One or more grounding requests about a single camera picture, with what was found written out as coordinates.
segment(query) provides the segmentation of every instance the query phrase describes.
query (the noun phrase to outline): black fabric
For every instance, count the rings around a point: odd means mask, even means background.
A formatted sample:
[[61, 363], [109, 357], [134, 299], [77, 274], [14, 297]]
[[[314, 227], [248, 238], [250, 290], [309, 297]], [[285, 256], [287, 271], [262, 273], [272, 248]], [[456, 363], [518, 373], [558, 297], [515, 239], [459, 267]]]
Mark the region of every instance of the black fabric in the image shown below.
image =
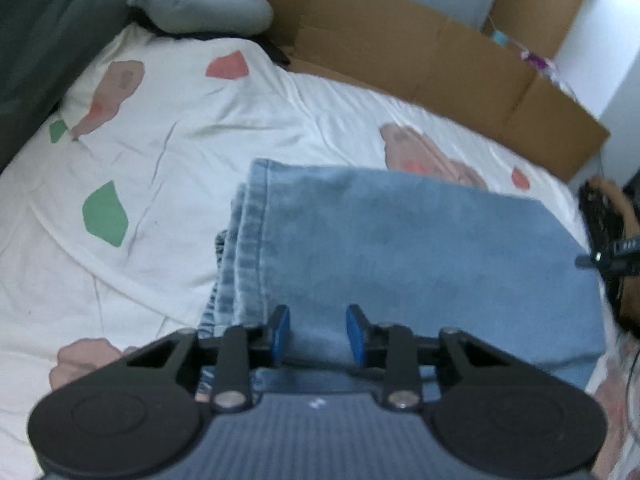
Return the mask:
[[0, 170], [127, 20], [126, 0], [0, 0]]
[[[602, 251], [610, 247], [614, 242], [625, 238], [625, 223], [609, 200], [598, 189], [592, 189], [589, 183], [585, 183], [578, 194], [580, 211], [584, 217], [589, 234], [589, 242], [591, 251]], [[636, 216], [638, 215], [638, 207], [634, 203]], [[618, 326], [626, 332], [631, 332], [635, 337], [640, 338], [640, 326], [635, 321], [622, 317], [620, 309], [622, 308], [622, 293], [624, 292], [624, 278], [621, 276], [609, 276], [608, 274], [600, 274], [605, 284], [607, 299], [611, 306], [614, 319]]]

